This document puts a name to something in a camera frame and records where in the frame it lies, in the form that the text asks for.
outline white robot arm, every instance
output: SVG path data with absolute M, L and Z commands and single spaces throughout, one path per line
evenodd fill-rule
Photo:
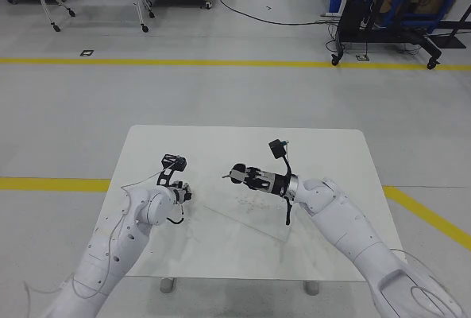
M 291 174 L 285 157 L 287 142 L 269 143 L 274 157 L 282 157 L 286 176 L 237 164 L 228 177 L 253 190 L 272 193 L 288 203 L 287 224 L 292 203 L 310 215 L 325 239 L 342 252 L 369 284 L 373 303 L 383 318 L 465 317 L 459 304 L 432 276 L 402 262 L 374 231 L 364 213 L 330 179 L 303 182 Z
M 124 189 L 125 203 L 94 230 L 76 271 L 64 282 L 42 318 L 96 317 L 111 291 L 149 243 L 152 226 L 166 222 L 176 204 L 191 199 L 188 184 L 182 181 L 169 184 L 173 171 L 184 170 L 185 158 L 166 155 L 163 166 L 158 180 L 161 185 L 151 190 Z

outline gray floor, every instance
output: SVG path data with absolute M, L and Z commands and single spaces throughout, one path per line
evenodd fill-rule
M 317 20 L 326 8 L 312 0 L 228 3 L 277 21 Z M 94 58 L 330 60 L 324 25 L 261 24 L 215 2 L 212 10 L 156 8 L 144 35 L 131 2 L 68 4 L 76 19 L 50 7 L 63 29 L 55 33 L 39 5 L 0 0 L 0 57 L 74 58 L 94 49 Z M 460 38 L 469 48 L 445 51 L 443 63 L 471 64 L 471 34 Z M 346 61 L 364 49 L 354 45 Z M 370 45 L 369 57 L 427 61 L 391 45 Z M 359 129 L 382 184 L 403 186 L 471 234 L 471 72 L 0 65 L 0 176 L 110 178 L 134 124 Z M 50 289 L 74 269 L 103 197 L 0 192 L 0 317 L 24 316 L 23 280 Z M 389 207 L 405 250 L 471 317 L 471 253 L 400 205 Z M 158 285 L 122 280 L 99 316 L 377 315 L 363 283 L 325 283 L 316 297 L 293 281 L 183 279 L 170 295 Z M 36 295 L 33 316 L 50 301 Z

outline table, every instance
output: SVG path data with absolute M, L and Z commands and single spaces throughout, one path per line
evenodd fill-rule
M 184 204 L 186 219 L 182 224 L 166 223 L 152 228 L 150 243 L 127 276 L 363 281 L 353 264 L 322 237 L 302 209 L 294 210 L 289 234 L 283 240 L 276 238 L 278 234 L 268 234 L 272 228 L 263 233 L 205 207 L 215 200 L 207 193 L 212 191 L 212 184 L 252 192 L 246 186 L 221 179 L 236 163 L 284 174 L 283 161 L 275 160 L 268 147 L 277 138 L 290 141 L 293 173 L 306 179 L 328 176 L 335 180 L 366 214 L 382 240 L 391 248 L 402 248 L 359 130 L 133 126 L 98 225 L 121 205 L 124 192 L 120 187 L 161 170 L 160 160 L 166 153 L 186 157 L 185 171 L 174 174 L 172 179 L 188 182 L 193 200 Z M 151 188 L 155 184 L 156 179 L 152 179 L 141 185 Z M 284 226 L 286 209 L 283 206 L 277 211 L 276 217 Z

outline floor marking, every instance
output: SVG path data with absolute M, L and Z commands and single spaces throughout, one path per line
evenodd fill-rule
M 146 60 L 146 59 L 66 59 L 0 57 L 0 64 L 126 65 L 126 66 L 231 66 L 257 68 L 364 68 L 389 70 L 427 70 L 425 64 L 357 63 L 301 60 Z M 471 71 L 471 65 L 440 64 L 435 71 Z
M 384 193 L 388 199 L 396 201 L 398 204 L 414 213 L 419 218 L 428 222 L 432 227 L 441 231 L 454 241 L 461 244 L 464 248 L 471 251 L 471 235 L 457 228 L 455 225 L 434 213 L 429 208 L 423 206 L 415 199 L 402 192 L 396 187 L 384 186 Z
M 0 177 L 0 190 L 106 192 L 110 179 Z
M 59 178 L 19 178 L 0 176 L 0 190 L 62 191 L 62 192 L 106 192 L 110 179 L 59 179 Z M 415 199 L 392 186 L 384 186 L 385 196 L 428 222 L 432 227 L 449 236 L 455 242 L 471 251 L 471 235 L 423 206 Z

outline wheel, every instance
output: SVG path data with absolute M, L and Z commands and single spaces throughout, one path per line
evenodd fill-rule
M 429 63 L 427 64 L 427 69 L 433 69 L 436 67 L 436 62 L 434 61 L 429 61 Z

